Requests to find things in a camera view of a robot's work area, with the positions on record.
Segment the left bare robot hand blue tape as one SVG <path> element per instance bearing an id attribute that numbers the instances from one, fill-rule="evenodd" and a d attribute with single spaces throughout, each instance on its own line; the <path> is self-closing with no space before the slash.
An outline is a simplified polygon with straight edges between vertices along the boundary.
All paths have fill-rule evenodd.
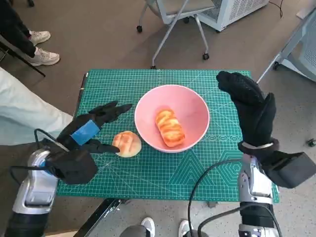
<path id="1" fill-rule="evenodd" d="M 93 138 L 101 131 L 104 124 L 117 120 L 132 107 L 132 104 L 121 106 L 117 104 L 118 101 L 112 101 L 90 110 L 87 114 L 75 117 L 56 140 L 70 151 L 85 149 L 92 154 L 118 153 L 119 148 L 102 144 Z"/>

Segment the right black gloved robot hand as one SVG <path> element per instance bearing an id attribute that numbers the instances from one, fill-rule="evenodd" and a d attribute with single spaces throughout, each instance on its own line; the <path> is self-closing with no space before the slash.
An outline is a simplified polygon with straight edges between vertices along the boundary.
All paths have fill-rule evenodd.
<path id="1" fill-rule="evenodd" d="M 259 85 L 240 73 L 220 71 L 218 87 L 230 95 L 234 103 L 243 141 L 259 147 L 272 142 L 276 102 L 273 93 L 264 95 Z"/>

